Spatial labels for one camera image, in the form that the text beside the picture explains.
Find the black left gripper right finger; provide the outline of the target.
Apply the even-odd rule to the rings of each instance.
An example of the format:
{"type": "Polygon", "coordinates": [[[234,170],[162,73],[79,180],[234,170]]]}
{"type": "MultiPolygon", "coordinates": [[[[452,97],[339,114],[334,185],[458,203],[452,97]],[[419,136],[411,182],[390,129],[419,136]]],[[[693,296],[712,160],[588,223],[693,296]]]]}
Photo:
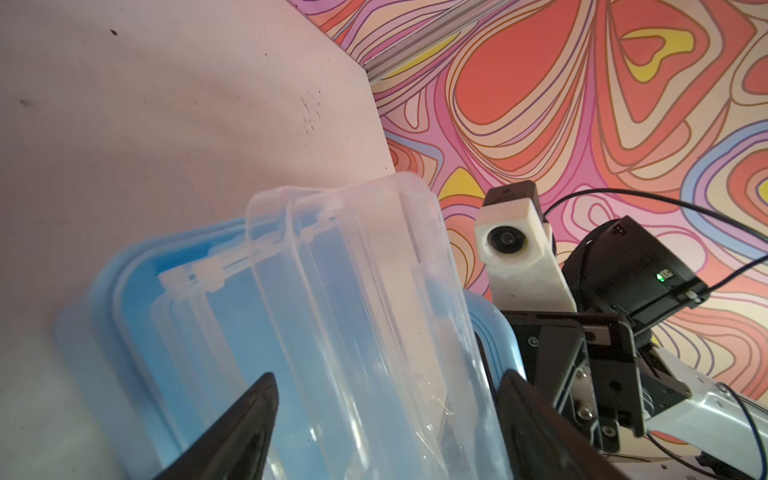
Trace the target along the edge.
{"type": "Polygon", "coordinates": [[[496,402],[515,479],[622,479],[608,462],[517,372],[507,371],[496,402]]]}

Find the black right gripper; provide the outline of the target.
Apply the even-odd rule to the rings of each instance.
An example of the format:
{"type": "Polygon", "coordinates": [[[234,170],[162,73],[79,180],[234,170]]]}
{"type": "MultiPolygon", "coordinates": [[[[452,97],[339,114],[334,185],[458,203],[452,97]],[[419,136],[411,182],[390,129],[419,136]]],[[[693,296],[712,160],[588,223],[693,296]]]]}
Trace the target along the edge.
{"type": "Polygon", "coordinates": [[[573,311],[538,301],[502,313],[529,382],[594,447],[616,453],[620,428],[642,437],[647,418],[689,399],[650,333],[707,300],[708,287],[629,216],[590,232],[555,274],[573,311]]]}

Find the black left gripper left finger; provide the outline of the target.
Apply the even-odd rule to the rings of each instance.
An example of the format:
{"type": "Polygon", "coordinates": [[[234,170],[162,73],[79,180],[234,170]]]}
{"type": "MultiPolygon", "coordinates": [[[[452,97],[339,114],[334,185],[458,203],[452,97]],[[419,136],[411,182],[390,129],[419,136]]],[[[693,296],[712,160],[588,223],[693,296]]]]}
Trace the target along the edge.
{"type": "Polygon", "coordinates": [[[278,407],[276,378],[268,372],[157,478],[260,479],[278,407]]]}

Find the light blue plastic tool box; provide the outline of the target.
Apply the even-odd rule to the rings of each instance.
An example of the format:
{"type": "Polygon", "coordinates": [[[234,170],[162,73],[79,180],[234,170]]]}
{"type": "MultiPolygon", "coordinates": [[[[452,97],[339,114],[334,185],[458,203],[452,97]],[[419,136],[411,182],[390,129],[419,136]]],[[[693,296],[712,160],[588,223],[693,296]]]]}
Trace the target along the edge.
{"type": "Polygon", "coordinates": [[[268,479],[508,479],[472,306],[440,222],[261,217],[123,252],[56,337],[130,479],[267,373],[268,479]]]}

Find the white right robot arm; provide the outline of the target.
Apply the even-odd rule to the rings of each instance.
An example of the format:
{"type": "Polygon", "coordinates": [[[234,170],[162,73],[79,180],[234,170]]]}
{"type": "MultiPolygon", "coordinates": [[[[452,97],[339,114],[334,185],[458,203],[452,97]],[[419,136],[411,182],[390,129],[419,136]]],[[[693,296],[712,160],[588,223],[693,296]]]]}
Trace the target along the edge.
{"type": "Polygon", "coordinates": [[[652,327],[703,303],[707,285],[634,220],[593,230],[564,264],[537,214],[485,241],[494,304],[522,343],[529,381],[598,448],[619,428],[664,433],[727,478],[767,475],[767,412],[652,345],[652,327]]]}

